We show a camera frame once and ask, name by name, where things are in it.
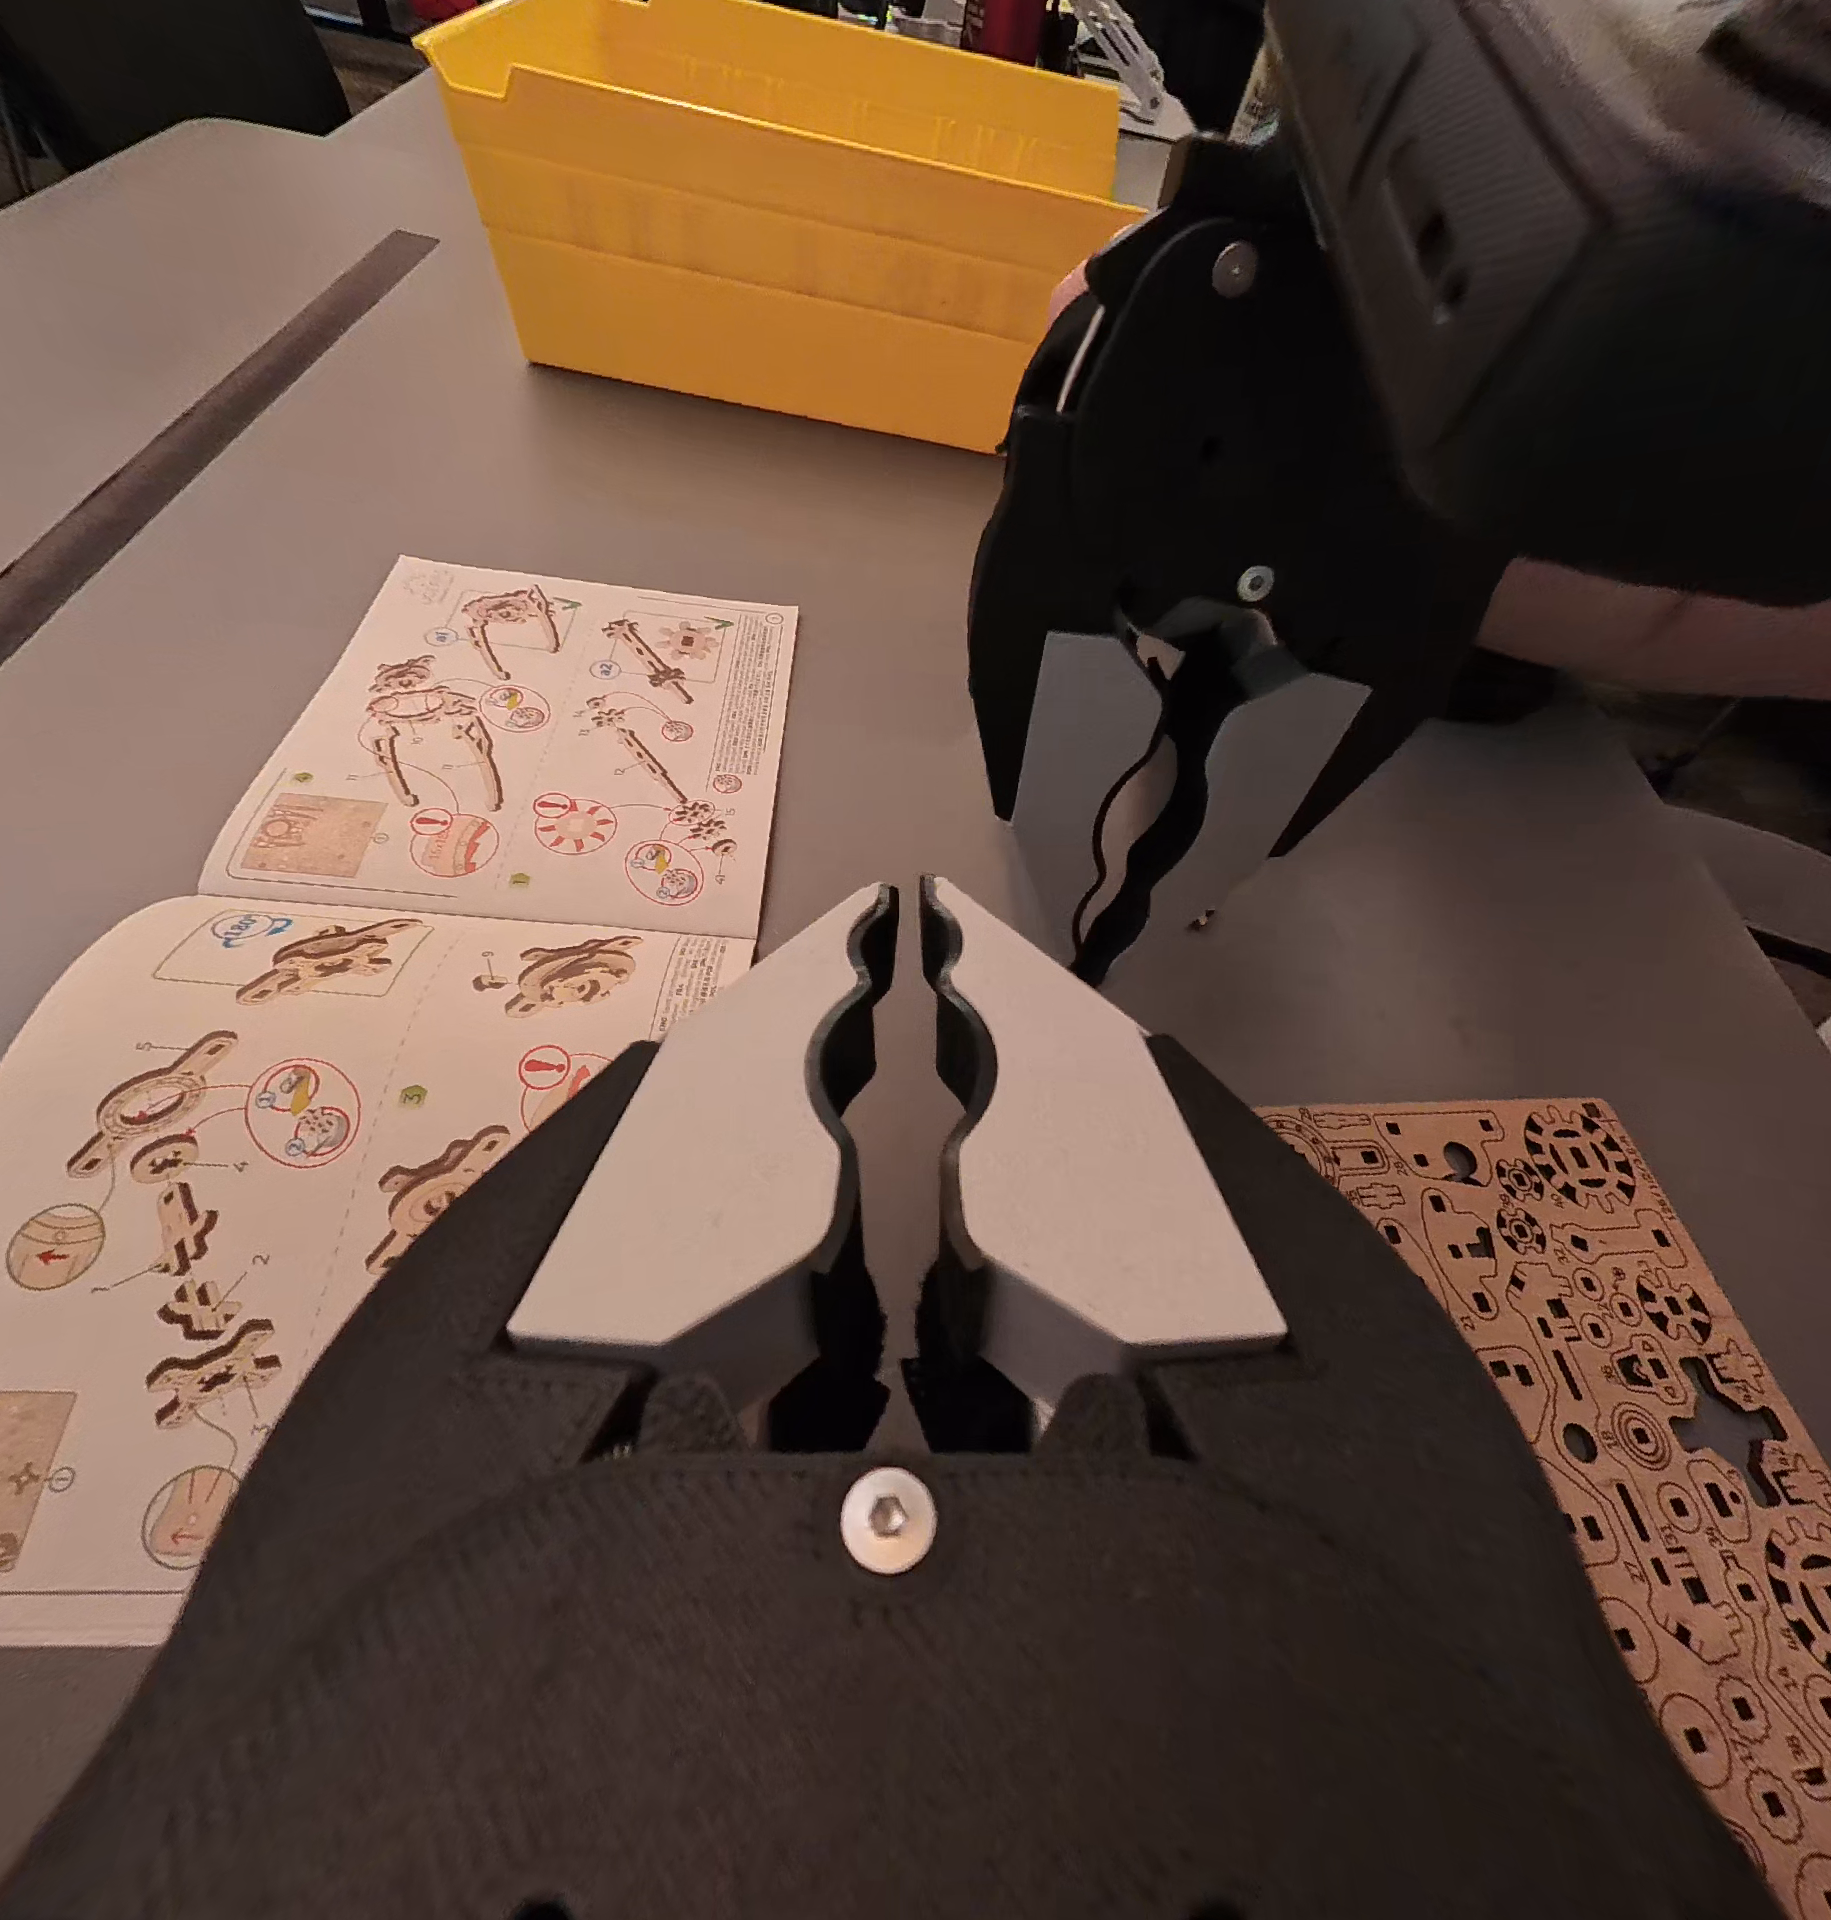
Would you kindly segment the open instruction booklet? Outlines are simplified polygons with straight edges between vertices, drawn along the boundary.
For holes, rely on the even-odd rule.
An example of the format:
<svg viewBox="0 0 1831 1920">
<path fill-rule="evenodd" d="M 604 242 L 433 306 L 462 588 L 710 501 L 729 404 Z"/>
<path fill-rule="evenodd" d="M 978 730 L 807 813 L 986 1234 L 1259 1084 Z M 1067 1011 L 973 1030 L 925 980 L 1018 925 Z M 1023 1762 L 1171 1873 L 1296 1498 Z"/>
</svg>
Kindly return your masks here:
<svg viewBox="0 0 1831 1920">
<path fill-rule="evenodd" d="M 0 1062 L 0 1648 L 154 1648 L 413 1241 L 754 960 L 800 614 L 401 557 Z"/>
</svg>

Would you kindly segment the yellow plastic bin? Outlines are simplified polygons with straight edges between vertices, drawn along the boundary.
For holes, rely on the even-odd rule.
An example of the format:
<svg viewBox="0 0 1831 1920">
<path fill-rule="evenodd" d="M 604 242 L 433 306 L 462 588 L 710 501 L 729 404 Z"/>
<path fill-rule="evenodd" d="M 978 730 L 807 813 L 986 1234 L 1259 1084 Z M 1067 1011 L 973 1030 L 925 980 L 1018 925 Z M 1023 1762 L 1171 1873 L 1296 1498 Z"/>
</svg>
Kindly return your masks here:
<svg viewBox="0 0 1831 1920">
<path fill-rule="evenodd" d="M 530 362 L 989 453 L 1136 213 L 1119 91 L 745 2 L 419 36 Z"/>
</svg>

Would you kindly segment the black cushion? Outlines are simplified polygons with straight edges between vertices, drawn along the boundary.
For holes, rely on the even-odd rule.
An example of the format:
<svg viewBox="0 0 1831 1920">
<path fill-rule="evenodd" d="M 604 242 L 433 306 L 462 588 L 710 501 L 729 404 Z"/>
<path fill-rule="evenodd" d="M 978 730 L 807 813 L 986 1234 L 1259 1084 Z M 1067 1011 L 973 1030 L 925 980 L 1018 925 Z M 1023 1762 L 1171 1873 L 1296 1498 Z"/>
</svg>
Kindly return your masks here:
<svg viewBox="0 0 1831 1920">
<path fill-rule="evenodd" d="M 1592 232 L 1428 493 L 1599 580 L 1831 601 L 1831 211 L 1707 191 Z"/>
</svg>

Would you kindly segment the grey chair part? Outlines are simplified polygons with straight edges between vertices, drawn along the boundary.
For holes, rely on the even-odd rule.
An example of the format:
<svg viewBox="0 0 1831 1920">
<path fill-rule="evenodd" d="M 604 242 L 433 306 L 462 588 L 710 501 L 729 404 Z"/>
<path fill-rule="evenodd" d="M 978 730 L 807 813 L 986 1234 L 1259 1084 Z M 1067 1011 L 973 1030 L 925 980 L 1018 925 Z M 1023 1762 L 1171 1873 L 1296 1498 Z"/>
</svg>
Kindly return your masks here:
<svg viewBox="0 0 1831 1920">
<path fill-rule="evenodd" d="M 1831 856 L 1697 809 L 1670 809 L 1757 943 L 1831 980 Z"/>
</svg>

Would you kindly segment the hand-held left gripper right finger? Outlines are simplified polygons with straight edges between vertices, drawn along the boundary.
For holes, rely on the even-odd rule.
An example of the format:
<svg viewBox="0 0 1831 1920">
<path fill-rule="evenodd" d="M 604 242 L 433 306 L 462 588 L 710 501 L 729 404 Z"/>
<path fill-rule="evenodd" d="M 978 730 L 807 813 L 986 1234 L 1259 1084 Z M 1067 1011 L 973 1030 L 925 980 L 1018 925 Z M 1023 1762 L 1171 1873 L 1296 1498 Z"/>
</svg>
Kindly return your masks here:
<svg viewBox="0 0 1831 1920">
<path fill-rule="evenodd" d="M 1066 1388 L 1271 1352 L 1287 1320 L 1142 1030 L 944 877 L 923 882 L 938 1075 L 963 1107 L 919 1297 L 931 1436 L 1030 1436 Z"/>
</svg>

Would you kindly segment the white metal frame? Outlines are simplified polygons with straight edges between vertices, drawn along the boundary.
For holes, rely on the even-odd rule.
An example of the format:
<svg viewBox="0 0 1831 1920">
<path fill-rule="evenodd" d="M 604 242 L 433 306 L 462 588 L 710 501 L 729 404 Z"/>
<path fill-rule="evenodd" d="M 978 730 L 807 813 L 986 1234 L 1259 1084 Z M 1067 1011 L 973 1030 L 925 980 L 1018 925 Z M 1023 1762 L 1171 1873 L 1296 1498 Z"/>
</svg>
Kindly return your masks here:
<svg viewBox="0 0 1831 1920">
<path fill-rule="evenodd" d="M 1163 65 L 1131 14 L 1119 2 L 1070 2 L 1070 12 L 1077 21 L 1075 70 L 1088 80 L 1118 87 L 1124 128 L 1156 132 L 1168 98 Z"/>
</svg>

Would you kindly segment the person's right forearm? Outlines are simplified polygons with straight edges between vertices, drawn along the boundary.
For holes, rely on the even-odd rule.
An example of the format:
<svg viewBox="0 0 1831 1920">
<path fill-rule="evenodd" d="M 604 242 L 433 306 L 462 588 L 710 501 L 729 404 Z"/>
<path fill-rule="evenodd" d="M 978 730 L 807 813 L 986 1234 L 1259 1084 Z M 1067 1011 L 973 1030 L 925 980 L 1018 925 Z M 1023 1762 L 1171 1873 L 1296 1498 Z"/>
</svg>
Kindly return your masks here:
<svg viewBox="0 0 1831 1920">
<path fill-rule="evenodd" d="M 1831 601 L 1759 606 L 1524 560 L 1505 569 L 1478 642 L 1632 691 L 1831 702 Z"/>
</svg>

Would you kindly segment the black office chair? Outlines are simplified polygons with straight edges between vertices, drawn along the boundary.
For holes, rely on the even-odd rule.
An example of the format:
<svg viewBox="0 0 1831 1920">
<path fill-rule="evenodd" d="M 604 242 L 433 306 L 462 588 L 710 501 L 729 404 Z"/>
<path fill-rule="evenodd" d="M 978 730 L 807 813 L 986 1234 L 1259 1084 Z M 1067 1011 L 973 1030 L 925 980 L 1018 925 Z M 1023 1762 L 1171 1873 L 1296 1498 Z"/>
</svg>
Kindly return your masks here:
<svg viewBox="0 0 1831 1920">
<path fill-rule="evenodd" d="M 351 119 L 300 2 L 0 2 L 0 80 L 72 172 L 191 120 Z"/>
</svg>

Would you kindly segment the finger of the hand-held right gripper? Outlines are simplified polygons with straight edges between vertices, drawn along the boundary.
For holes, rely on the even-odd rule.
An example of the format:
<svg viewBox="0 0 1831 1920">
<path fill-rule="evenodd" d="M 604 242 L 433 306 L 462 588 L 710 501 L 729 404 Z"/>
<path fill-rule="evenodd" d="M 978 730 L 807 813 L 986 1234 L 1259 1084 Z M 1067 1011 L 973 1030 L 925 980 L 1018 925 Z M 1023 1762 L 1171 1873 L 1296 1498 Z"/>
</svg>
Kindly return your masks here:
<svg viewBox="0 0 1831 1920">
<path fill-rule="evenodd" d="M 1176 663 L 1160 642 L 1046 637 L 1012 832 L 1057 958 L 1075 958 L 1119 897 L 1134 842 L 1174 791 L 1163 696 Z"/>
<path fill-rule="evenodd" d="M 1206 907 L 1228 899 L 1269 857 L 1313 783 L 1334 757 L 1365 704 L 1369 691 L 1345 680 L 1289 680 L 1240 706 L 1208 749 L 1200 828 L 1178 865 L 1150 885 L 1142 927 L 1097 933 L 1101 919 L 1129 899 L 1129 861 L 1136 842 L 1181 795 L 1181 764 L 1168 739 L 1153 743 L 1145 764 L 1101 814 L 1101 892 L 1079 921 L 1084 948 L 1077 974 L 1101 983 L 1112 968 L 1105 948 L 1124 957 L 1142 933 L 1181 933 Z"/>
</svg>

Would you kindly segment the laser-cut wooden parts sheet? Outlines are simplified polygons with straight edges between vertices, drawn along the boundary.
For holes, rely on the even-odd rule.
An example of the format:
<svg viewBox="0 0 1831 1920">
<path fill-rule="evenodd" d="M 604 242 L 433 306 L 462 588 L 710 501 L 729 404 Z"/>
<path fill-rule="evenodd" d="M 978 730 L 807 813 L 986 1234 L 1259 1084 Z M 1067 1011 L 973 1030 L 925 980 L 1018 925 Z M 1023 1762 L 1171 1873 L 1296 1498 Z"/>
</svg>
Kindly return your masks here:
<svg viewBox="0 0 1831 1920">
<path fill-rule="evenodd" d="M 1831 1469 L 1596 1098 L 1263 1108 L 1544 1467 L 1608 1636 L 1788 1917 L 1831 1917 Z"/>
</svg>

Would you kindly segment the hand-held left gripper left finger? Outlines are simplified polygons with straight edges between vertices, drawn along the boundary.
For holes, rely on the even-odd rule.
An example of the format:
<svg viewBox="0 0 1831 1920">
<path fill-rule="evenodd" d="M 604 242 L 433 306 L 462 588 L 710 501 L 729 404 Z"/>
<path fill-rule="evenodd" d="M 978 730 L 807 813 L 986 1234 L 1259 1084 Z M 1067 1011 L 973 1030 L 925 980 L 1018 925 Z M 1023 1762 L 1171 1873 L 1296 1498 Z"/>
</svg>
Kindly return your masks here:
<svg viewBox="0 0 1831 1920">
<path fill-rule="evenodd" d="M 847 1111 L 897 946 L 897 889 L 862 888 L 669 1031 L 508 1322 L 521 1350 L 705 1377 L 785 1453 L 869 1444 L 884 1315 Z"/>
</svg>

